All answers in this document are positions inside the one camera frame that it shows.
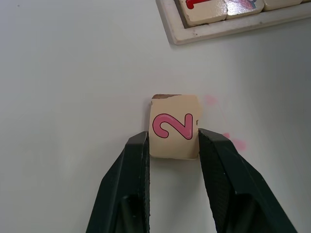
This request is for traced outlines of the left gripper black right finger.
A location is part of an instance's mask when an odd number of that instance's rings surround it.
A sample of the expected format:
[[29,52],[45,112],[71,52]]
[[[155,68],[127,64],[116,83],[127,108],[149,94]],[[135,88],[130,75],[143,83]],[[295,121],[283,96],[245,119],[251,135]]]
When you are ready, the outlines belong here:
[[219,233],[294,233],[262,175],[222,134],[199,129],[204,183]]

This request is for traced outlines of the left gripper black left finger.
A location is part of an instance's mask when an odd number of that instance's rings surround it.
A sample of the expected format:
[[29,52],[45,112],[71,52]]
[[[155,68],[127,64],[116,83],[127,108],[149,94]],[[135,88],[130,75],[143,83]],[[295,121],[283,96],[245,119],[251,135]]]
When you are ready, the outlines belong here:
[[150,155],[148,132],[130,137],[103,177],[88,233],[150,231]]

